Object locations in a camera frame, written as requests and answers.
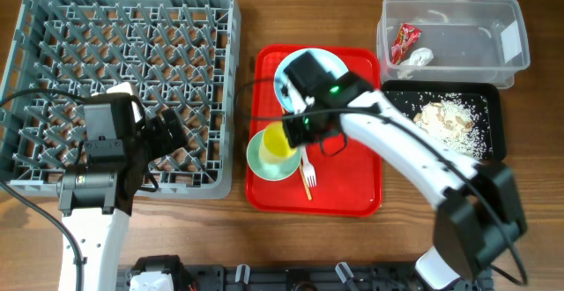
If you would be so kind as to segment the yellow plastic cup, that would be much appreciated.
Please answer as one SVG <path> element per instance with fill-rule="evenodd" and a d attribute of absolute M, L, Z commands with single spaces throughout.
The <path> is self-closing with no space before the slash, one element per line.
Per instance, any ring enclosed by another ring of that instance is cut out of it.
<path fill-rule="evenodd" d="M 280 121 L 270 123 L 261 137 L 258 156 L 267 164 L 279 164 L 289 160 L 297 150 L 289 145 L 284 126 Z"/>

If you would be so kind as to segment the red snack wrapper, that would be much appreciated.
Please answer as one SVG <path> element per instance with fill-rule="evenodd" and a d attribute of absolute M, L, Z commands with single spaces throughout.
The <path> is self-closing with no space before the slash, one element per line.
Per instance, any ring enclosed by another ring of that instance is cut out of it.
<path fill-rule="evenodd" d="M 422 31 L 416 26 L 403 23 L 398 30 L 397 37 L 391 46 L 391 59 L 393 64 L 400 64 L 406 52 L 419 39 Z"/>

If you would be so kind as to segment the white napkin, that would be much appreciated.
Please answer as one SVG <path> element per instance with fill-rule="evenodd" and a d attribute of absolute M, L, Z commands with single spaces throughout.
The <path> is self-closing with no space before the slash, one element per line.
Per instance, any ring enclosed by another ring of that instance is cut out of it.
<path fill-rule="evenodd" d="M 400 63 L 401 70 L 398 71 L 399 79 L 411 79 L 416 67 L 427 66 L 434 59 L 434 53 L 430 48 L 415 49 L 411 55 Z"/>

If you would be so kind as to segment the rice and food scraps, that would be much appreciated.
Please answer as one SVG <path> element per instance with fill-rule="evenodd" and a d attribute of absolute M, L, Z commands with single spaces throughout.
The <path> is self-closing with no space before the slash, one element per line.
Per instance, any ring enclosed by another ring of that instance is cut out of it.
<path fill-rule="evenodd" d="M 446 147 L 477 160 L 493 157 L 489 109 L 478 93 L 388 92 L 395 107 Z"/>

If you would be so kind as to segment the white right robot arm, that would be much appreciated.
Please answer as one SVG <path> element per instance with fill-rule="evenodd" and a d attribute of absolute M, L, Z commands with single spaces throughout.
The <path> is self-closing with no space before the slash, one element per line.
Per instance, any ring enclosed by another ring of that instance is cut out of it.
<path fill-rule="evenodd" d="M 380 155 L 433 207 L 433 245 L 415 263 L 428 287 L 474 280 L 504 252 L 511 254 L 521 275 L 516 284 L 527 284 L 515 246 L 527 225 L 507 165 L 475 160 L 431 138 L 353 72 L 340 78 L 289 72 L 287 84 L 293 99 L 311 101 L 282 119 L 290 146 L 317 143 L 337 130 Z"/>

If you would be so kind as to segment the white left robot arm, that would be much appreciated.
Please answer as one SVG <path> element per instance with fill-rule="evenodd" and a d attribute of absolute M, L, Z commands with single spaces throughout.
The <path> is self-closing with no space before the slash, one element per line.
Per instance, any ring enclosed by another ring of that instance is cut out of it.
<path fill-rule="evenodd" d="M 84 163 L 68 166 L 57 184 L 63 241 L 61 290 L 115 288 L 119 257 L 129 228 L 133 199 L 155 192 L 150 162 L 187 145 L 182 121 L 167 109 L 137 126 L 132 114 L 94 123 L 82 144 Z"/>

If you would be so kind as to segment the grey dishwasher rack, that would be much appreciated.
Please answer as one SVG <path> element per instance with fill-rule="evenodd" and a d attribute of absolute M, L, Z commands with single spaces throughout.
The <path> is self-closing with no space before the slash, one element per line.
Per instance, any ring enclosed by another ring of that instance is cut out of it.
<path fill-rule="evenodd" d="M 120 84 L 145 114 L 171 110 L 188 144 L 153 160 L 158 198 L 221 199 L 231 190 L 237 0 L 22 0 L 1 46 L 1 177 L 29 197 L 53 197 L 83 159 L 85 116 L 73 95 Z"/>

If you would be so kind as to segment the black waste tray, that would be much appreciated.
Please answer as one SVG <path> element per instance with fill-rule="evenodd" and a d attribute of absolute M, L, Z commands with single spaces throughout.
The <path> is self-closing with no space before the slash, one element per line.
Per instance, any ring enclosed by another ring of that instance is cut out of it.
<path fill-rule="evenodd" d="M 485 160 L 503 160 L 507 155 L 501 99 L 498 89 L 491 84 L 457 83 L 438 81 L 391 80 L 382 85 L 382 91 L 388 92 L 439 92 L 439 93 L 478 93 L 486 98 L 489 109 L 493 157 Z"/>

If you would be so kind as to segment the large light blue plate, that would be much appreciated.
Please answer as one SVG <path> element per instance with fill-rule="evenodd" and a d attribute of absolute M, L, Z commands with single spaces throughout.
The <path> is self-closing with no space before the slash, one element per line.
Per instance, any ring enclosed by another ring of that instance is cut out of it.
<path fill-rule="evenodd" d="M 288 85 L 288 78 L 284 73 L 285 68 L 295 58 L 309 52 L 317 62 L 334 78 L 339 78 L 348 72 L 345 63 L 333 53 L 321 48 L 302 48 L 286 56 L 278 65 L 274 74 L 274 92 L 281 106 L 288 112 L 293 113 L 292 93 L 295 89 Z"/>

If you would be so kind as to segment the white plastic fork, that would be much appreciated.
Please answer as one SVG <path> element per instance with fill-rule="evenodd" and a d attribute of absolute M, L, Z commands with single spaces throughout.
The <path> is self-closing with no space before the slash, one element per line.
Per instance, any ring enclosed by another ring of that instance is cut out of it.
<path fill-rule="evenodd" d="M 305 176 L 305 180 L 309 188 L 315 187 L 317 185 L 315 168 L 311 164 L 308 158 L 308 153 L 305 146 L 301 147 L 301 162 L 302 171 Z"/>

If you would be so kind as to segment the wooden chopstick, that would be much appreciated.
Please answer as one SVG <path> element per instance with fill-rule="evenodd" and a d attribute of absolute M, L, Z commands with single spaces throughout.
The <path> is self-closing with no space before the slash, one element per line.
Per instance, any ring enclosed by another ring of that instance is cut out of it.
<path fill-rule="evenodd" d="M 282 111 L 282 114 L 283 114 L 283 115 L 288 114 L 288 111 L 286 111 L 286 110 L 284 109 L 284 107 L 282 107 L 282 106 L 281 106 L 281 111 Z M 311 195 L 309 186 L 308 186 L 308 181 L 307 181 L 307 179 L 306 179 L 306 177 L 305 177 L 305 175 L 304 175 L 304 172 L 303 172 L 303 165 L 302 165 L 302 163 L 303 163 L 303 160 L 301 159 L 301 162 L 300 162 L 300 165 L 299 165 L 299 171 L 300 171 L 300 175 L 301 175 L 301 180 L 302 180 L 302 182 L 303 182 L 303 186 L 304 186 L 304 189 L 305 189 L 305 192 L 306 192 L 306 195 L 307 195 L 307 199 L 308 199 L 308 201 L 311 201 L 313 198 L 312 198 L 312 195 Z"/>

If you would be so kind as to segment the green saucer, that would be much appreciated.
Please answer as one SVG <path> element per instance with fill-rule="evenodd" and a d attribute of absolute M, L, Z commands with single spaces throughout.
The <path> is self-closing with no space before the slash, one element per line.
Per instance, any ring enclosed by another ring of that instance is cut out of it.
<path fill-rule="evenodd" d="M 264 130 L 259 131 L 250 141 L 246 150 L 246 159 L 251 171 L 263 180 L 277 182 L 292 175 L 300 165 L 301 154 L 296 153 L 288 160 L 270 164 L 259 159 L 259 147 L 263 140 Z"/>

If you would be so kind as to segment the red plastic tray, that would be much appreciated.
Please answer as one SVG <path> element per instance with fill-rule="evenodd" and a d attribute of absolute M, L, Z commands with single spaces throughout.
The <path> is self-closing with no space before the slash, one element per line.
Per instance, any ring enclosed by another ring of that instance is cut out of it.
<path fill-rule="evenodd" d="M 281 61 L 303 45 L 274 44 L 257 55 L 255 79 L 273 78 Z M 350 71 L 380 88 L 380 66 L 374 53 L 365 48 L 321 47 L 339 57 Z M 253 116 L 282 115 L 272 82 L 256 84 L 252 94 Z M 247 167 L 246 199 L 265 212 L 369 216 L 382 203 L 382 159 L 361 143 L 349 139 L 335 156 L 324 156 L 319 145 L 307 147 L 315 167 L 317 185 L 308 200 L 299 171 L 281 181 L 267 181 Z"/>

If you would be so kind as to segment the clear plastic bin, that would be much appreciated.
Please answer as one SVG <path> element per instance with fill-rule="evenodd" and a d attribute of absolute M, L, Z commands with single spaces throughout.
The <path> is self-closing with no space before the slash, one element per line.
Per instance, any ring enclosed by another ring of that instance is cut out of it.
<path fill-rule="evenodd" d="M 427 66 L 416 67 L 412 78 L 404 80 L 489 83 L 506 89 L 531 64 L 516 0 L 383 0 L 376 40 L 383 82 L 400 80 L 401 67 L 390 61 L 390 49 L 403 23 L 422 34 L 401 62 L 415 49 L 434 53 Z"/>

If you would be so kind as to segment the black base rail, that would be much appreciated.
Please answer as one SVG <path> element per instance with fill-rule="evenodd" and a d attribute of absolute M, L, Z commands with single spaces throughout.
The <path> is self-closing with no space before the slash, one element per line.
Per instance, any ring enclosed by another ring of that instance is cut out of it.
<path fill-rule="evenodd" d="M 179 269 L 181 263 L 178 256 L 140 258 L 135 265 L 118 269 L 115 290 L 134 290 L 131 280 L 145 269 L 170 273 L 167 269 Z M 187 272 L 192 285 L 180 290 L 433 290 L 416 274 L 414 266 L 411 262 L 302 267 L 185 265 L 179 273 Z M 492 271 L 482 272 L 475 280 L 458 279 L 439 290 L 495 290 Z"/>

